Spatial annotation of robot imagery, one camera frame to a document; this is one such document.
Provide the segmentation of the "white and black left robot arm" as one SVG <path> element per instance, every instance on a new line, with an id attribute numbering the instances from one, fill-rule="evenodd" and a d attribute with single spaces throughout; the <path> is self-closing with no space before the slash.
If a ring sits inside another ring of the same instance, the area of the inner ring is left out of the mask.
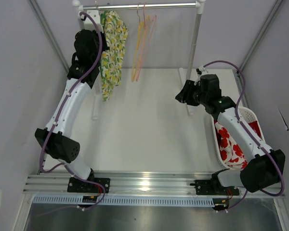
<path id="1" fill-rule="evenodd" d="M 102 32 L 83 29 L 75 35 L 74 48 L 62 98 L 45 128 L 36 129 L 34 136 L 41 146 L 41 172 L 55 170 L 55 167 L 43 168 L 45 155 L 49 155 L 79 178 L 78 187 L 88 193 L 95 187 L 94 173 L 79 155 L 80 143 L 71 135 L 80 107 L 99 76 L 100 59 L 108 46 Z"/>

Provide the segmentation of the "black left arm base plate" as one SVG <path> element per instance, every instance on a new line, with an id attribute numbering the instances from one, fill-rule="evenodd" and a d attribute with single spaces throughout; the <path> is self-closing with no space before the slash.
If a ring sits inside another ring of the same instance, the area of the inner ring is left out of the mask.
<path id="1" fill-rule="evenodd" d="M 110 188 L 110 178 L 95 178 L 95 183 L 102 185 L 105 188 L 105 193 L 109 192 Z M 69 179 L 67 186 L 67 192 L 71 193 L 103 193 L 100 186 L 93 185 L 91 183 L 86 183 L 78 180 L 74 177 Z"/>

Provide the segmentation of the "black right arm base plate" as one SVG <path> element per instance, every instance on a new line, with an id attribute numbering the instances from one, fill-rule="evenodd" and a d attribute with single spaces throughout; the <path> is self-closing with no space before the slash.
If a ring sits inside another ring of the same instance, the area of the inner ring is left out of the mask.
<path id="1" fill-rule="evenodd" d="M 235 189 L 234 186 L 224 187 L 218 180 L 195 180 L 189 185 L 195 188 L 197 195 L 239 195 L 239 189 Z"/>

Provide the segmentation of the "green clothes hanger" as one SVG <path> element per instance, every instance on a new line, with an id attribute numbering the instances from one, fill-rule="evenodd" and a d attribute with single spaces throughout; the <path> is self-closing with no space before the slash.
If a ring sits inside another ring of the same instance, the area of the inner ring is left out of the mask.
<path id="1" fill-rule="evenodd" d="M 95 2 L 96 10 L 99 12 L 99 15 L 100 15 L 101 25 L 102 25 L 102 27 L 104 27 L 105 26 L 105 22 L 106 22 L 105 18 L 106 18 L 107 11 L 99 10 L 99 6 L 98 6 L 97 0 L 95 0 L 94 2 Z"/>

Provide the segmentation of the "red poppy print skirt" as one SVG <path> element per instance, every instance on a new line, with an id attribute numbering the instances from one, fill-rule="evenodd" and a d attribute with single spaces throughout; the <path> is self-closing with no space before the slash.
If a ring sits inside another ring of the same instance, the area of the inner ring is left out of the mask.
<path id="1" fill-rule="evenodd" d="M 227 129 L 214 120 L 215 132 L 217 135 L 219 157 L 229 169 L 244 169 L 247 160 L 237 142 L 233 139 Z"/>

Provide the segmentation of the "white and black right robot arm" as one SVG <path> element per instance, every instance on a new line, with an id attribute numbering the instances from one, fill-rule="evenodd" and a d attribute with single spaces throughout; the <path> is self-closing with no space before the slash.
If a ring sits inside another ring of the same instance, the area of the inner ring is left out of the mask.
<path id="1" fill-rule="evenodd" d="M 231 186 L 243 187 L 250 193 L 283 194 L 285 154 L 273 150 L 248 125 L 239 113 L 238 105 L 222 95 L 215 74 L 202 75 L 198 81 L 186 80 L 175 99 L 190 106 L 203 105 L 205 111 L 229 132 L 246 158 L 244 169 L 224 169 L 212 175 L 210 188 L 215 194 L 222 194 Z"/>

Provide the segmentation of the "lemon print skirt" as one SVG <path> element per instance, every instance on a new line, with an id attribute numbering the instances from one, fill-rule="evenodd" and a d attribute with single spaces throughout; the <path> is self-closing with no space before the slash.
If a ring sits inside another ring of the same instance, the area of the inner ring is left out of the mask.
<path id="1" fill-rule="evenodd" d="M 108 101 L 114 87 L 121 84 L 121 69 L 129 29 L 116 11 L 107 11 L 104 34 L 109 50 L 101 56 L 102 100 Z"/>

